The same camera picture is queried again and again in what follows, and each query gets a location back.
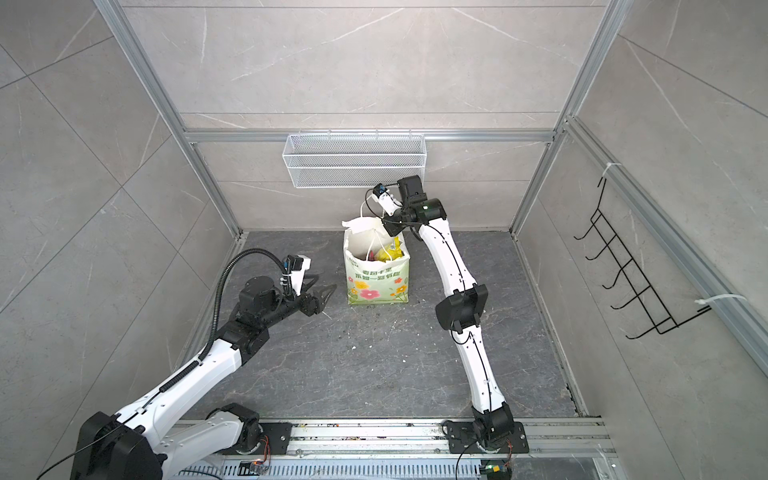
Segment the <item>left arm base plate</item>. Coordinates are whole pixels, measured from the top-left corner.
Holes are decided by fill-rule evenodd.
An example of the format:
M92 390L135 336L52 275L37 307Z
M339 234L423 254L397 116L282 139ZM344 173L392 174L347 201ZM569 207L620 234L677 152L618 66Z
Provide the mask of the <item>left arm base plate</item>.
M243 426L238 441L231 449L240 455L285 455L293 425L288 422L252 422Z

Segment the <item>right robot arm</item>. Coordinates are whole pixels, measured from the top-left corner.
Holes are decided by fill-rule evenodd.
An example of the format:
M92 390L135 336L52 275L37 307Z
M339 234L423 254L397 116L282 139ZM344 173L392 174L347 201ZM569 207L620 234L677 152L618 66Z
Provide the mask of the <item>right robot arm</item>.
M444 298L435 306L435 314L456 345L468 379L474 443L484 451L512 446L524 439L524 433L498 387L485 350L481 317L488 289L466 267L441 201L427 196L421 178L405 177L395 185L399 198L384 184L374 186L372 194L383 210L380 220L387 233L394 237L410 229L426 245L437 267Z

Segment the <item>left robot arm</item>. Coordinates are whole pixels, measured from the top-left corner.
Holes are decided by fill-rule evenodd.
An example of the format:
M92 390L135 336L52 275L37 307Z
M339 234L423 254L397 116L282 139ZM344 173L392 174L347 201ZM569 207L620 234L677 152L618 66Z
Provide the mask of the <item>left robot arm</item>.
M249 279L229 320L220 321L226 283L236 264L261 255L278 268L280 281ZM325 309L336 287L318 287L310 258L283 259L263 248L245 249L224 267L214 295L210 330L202 350L157 387L107 415L83 423L75 451L66 456L73 479L168 479L203 458L233 447L257 449L263 431L256 412L238 404L216 409L184 430L177 422L210 390L252 359L270 338L269 330L300 312Z

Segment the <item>floral paper bag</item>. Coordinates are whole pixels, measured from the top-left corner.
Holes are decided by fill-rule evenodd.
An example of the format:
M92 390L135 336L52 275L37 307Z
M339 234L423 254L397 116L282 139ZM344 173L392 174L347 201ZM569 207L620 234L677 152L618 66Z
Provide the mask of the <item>floral paper bag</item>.
M402 258L379 262L374 255L390 244L379 218L363 216L344 221L343 257L347 301L354 305L405 304L409 300L410 254L402 233Z

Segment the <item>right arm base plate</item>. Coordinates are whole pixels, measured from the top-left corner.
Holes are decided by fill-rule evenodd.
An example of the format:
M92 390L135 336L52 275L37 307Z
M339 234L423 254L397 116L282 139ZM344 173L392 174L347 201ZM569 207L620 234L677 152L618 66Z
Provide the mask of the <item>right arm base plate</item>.
M515 422L511 428L503 427L494 432L481 431L477 421L445 420L440 426L452 454L512 453L517 455L530 452L527 435L521 422Z

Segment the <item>yellow snack packet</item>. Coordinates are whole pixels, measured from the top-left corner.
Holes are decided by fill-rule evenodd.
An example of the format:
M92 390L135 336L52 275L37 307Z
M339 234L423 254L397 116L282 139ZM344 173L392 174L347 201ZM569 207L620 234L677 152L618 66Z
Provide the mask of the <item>yellow snack packet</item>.
M374 259L379 262L389 262L399 258L402 258L404 253L402 251L401 241L398 237L395 237L393 241L382 246L374 255Z

